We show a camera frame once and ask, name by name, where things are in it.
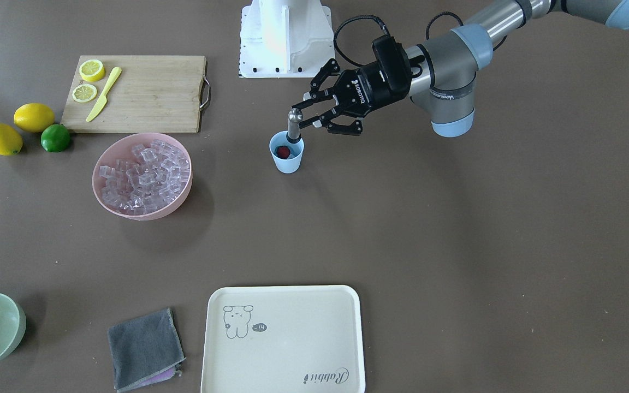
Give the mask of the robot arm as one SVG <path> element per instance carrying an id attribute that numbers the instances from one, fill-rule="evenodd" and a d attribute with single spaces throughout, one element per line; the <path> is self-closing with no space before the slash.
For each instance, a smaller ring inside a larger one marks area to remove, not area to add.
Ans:
<path id="1" fill-rule="evenodd" d="M 438 135 L 461 136 L 473 125 L 477 72 L 509 33 L 552 12 L 629 30 L 629 1 L 496 1 L 448 33 L 405 48 L 372 16 L 383 31 L 372 42 L 374 62 L 344 70 L 327 60 L 290 110 L 287 140 L 299 141 L 309 126 L 359 136 L 366 115 L 404 99 L 430 115 Z"/>

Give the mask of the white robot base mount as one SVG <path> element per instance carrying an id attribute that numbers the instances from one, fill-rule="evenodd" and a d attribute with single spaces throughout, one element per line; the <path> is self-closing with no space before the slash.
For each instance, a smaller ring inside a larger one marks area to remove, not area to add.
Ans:
<path id="1" fill-rule="evenodd" d="M 320 1 L 252 1 L 242 8 L 239 77 L 313 78 L 334 57 L 331 10 Z"/>

